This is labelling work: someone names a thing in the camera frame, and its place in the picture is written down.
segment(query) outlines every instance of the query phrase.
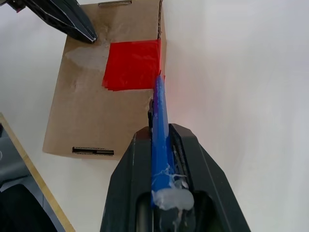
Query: red plastic sheet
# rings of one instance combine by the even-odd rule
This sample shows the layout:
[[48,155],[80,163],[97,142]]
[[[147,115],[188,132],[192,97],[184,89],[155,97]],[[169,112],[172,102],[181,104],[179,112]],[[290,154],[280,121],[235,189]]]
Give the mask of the red plastic sheet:
[[102,86],[151,89],[160,74],[161,40],[111,43]]

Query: white surface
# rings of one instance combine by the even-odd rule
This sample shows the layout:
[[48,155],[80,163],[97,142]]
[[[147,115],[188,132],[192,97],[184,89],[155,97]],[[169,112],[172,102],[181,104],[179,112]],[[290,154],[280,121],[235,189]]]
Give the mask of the white surface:
[[[223,168],[253,232],[307,231],[309,2],[164,7],[169,121]],[[65,35],[3,6],[0,36],[0,111],[76,231],[98,231],[116,162],[42,153]]]

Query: cardboard sheet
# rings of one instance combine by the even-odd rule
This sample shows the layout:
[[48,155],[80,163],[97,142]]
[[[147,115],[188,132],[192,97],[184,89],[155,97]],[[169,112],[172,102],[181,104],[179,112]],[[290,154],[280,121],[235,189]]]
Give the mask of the cardboard sheet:
[[[43,151],[55,155],[120,159],[134,133],[148,125],[152,90],[108,91],[101,86],[110,43],[162,40],[165,35],[161,1],[83,5],[98,34],[95,44],[67,38]],[[113,156],[91,155],[72,148],[113,151]]]

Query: glue stain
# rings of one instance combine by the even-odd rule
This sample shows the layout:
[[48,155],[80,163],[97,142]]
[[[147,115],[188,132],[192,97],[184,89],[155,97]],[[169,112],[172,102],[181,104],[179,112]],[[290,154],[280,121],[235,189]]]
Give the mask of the glue stain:
[[165,174],[169,176],[169,185],[170,188],[163,188],[158,190],[157,192],[152,191],[153,201],[159,209],[162,210],[170,210],[173,208],[178,209],[178,216],[172,222],[174,226],[174,231],[177,232],[177,229],[180,226],[182,221],[183,210],[191,210],[194,206],[194,197],[193,194],[188,190],[188,184],[182,180],[181,178],[175,180],[175,177],[185,177],[185,175],[179,174],[169,174],[170,166],[166,168],[166,170],[161,171],[160,173],[156,174]]
[[111,43],[105,39],[100,40],[101,44],[86,44],[77,47],[67,52],[65,57],[79,67],[103,71],[107,63]]

